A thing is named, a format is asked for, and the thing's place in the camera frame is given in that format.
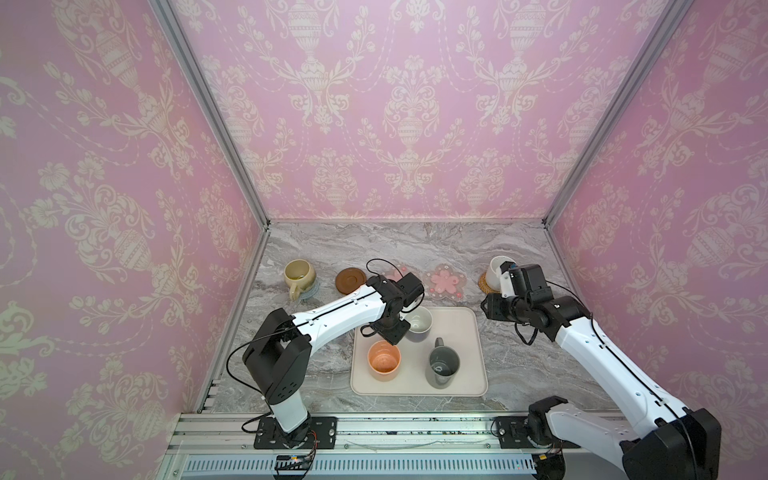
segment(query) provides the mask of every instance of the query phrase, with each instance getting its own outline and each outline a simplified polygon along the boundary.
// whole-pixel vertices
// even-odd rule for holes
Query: pink flower coaster
[[[450,265],[442,264],[428,275],[429,284],[425,282],[424,288],[426,288],[429,298],[434,300],[443,298],[464,300],[462,288],[467,283],[467,277],[464,273],[454,272]]]

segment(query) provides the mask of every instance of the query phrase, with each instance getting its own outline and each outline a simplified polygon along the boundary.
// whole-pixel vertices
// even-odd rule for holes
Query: ventilation grille
[[[216,474],[271,475],[276,462],[275,455],[190,455],[185,478]],[[536,468],[530,455],[504,454],[317,454],[312,475],[530,475]]]

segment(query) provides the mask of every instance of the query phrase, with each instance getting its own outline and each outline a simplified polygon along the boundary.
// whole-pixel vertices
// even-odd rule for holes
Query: damask pattern
[[[694,2],[554,229],[627,354],[720,420],[721,478],[768,453],[767,32],[765,2]]]
[[[146,2],[5,5],[0,478],[154,477],[260,232],[212,138]]]
[[[540,218],[667,0],[173,4],[271,218],[435,219]]]

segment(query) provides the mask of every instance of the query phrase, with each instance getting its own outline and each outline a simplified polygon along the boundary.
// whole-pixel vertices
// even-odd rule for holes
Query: rattan coaster
[[[499,293],[497,290],[493,290],[488,284],[485,282],[485,272],[480,276],[480,280],[478,280],[478,286],[480,287],[480,290],[482,290],[483,293]]]

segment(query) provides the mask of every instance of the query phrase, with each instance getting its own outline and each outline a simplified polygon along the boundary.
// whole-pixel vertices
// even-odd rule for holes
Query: orange cup
[[[371,374],[381,382],[388,382],[397,376],[400,367],[400,349],[385,340],[371,345],[368,350],[368,366]]]

